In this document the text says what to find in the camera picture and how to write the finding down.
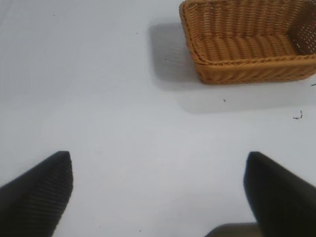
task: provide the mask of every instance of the woven basket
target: woven basket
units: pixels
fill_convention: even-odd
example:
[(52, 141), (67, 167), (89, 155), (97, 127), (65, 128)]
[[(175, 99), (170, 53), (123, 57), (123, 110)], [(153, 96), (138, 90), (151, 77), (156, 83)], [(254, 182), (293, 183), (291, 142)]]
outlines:
[(180, 16), (205, 84), (294, 81), (316, 73), (316, 0), (186, 0)]

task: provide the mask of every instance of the white table surface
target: white table surface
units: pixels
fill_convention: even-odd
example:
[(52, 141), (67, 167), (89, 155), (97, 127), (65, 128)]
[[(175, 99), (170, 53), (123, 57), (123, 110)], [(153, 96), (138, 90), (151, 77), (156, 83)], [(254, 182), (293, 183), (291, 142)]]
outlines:
[(0, 1), (0, 185), (69, 150), (75, 187), (55, 237), (202, 237), (254, 221), (250, 151), (316, 184), (316, 77), (199, 83), (180, 2)]

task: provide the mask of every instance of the small dark speck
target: small dark speck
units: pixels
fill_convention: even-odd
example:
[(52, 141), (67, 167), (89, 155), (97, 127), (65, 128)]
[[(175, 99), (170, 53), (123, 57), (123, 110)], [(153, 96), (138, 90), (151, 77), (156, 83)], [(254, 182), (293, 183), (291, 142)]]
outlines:
[(301, 110), (301, 116), (300, 117), (293, 117), (294, 119), (298, 120), (298, 119), (302, 119), (303, 118), (303, 111)]

